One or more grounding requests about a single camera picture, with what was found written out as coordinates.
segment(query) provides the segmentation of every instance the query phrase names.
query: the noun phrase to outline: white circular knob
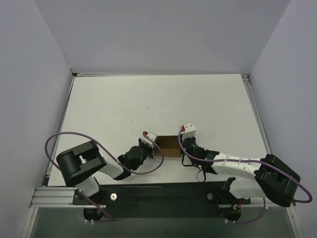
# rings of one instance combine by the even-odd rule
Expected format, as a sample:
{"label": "white circular knob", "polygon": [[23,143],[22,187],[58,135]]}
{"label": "white circular knob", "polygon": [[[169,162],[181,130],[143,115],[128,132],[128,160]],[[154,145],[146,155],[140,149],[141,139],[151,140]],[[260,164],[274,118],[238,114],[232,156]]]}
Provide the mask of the white circular knob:
{"label": "white circular knob", "polygon": [[117,194],[115,194],[115,193],[111,194],[110,199],[111,199],[112,201],[117,200]]}

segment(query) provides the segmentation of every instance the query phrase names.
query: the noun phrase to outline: white table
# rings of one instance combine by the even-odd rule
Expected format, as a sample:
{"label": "white table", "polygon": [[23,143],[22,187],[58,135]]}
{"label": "white table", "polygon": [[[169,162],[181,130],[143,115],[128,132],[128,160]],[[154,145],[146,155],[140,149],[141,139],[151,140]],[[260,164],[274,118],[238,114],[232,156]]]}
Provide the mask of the white table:
{"label": "white table", "polygon": [[[188,121],[197,128],[197,143],[206,149],[247,158],[266,155],[239,74],[76,77],[62,131],[90,135],[119,156],[138,144],[142,131],[177,135],[179,126]],[[63,135],[56,155],[85,141],[80,136]],[[148,171],[159,162],[159,157],[147,159],[138,171]],[[197,171],[183,167],[180,160],[166,158],[162,167],[149,175],[132,175],[122,181],[100,172],[94,176],[100,184],[191,182],[197,181]],[[207,174],[207,181],[227,178]],[[56,168],[49,186],[65,186]]]}

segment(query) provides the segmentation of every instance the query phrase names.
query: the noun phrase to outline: gray floor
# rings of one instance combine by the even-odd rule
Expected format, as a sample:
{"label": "gray floor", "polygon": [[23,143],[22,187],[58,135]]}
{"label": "gray floor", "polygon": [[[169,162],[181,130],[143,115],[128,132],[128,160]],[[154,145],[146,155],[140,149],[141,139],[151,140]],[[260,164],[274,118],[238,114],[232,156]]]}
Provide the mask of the gray floor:
{"label": "gray floor", "polygon": [[[260,207],[243,208],[241,220],[257,216]],[[293,238],[287,212],[270,207],[249,225],[226,225],[222,218],[121,219],[93,226],[80,219],[82,208],[39,208],[32,238]]]}

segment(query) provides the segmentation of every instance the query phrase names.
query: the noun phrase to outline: brown box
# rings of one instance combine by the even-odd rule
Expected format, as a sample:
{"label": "brown box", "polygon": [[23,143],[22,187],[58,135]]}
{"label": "brown box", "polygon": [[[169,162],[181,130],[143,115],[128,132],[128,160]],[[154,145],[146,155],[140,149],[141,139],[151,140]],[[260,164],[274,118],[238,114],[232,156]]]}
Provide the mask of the brown box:
{"label": "brown box", "polygon": [[[156,144],[162,149],[165,157],[181,157],[177,135],[159,135]],[[156,147],[154,149],[154,155],[161,156],[161,153]]]}

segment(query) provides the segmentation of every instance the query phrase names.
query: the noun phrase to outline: white wall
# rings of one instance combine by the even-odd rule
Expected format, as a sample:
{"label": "white wall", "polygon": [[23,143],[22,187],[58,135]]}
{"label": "white wall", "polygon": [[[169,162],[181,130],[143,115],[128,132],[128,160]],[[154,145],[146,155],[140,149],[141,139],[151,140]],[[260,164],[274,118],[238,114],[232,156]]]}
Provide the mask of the white wall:
{"label": "white wall", "polygon": [[0,236],[17,238],[43,178],[71,72],[32,0],[0,2]]}
{"label": "white wall", "polygon": [[[251,86],[272,152],[312,192],[298,204],[305,237],[317,226],[317,1],[292,0],[251,73]],[[297,192],[296,198],[307,198]]]}
{"label": "white wall", "polygon": [[35,0],[73,72],[249,73],[290,0]]}

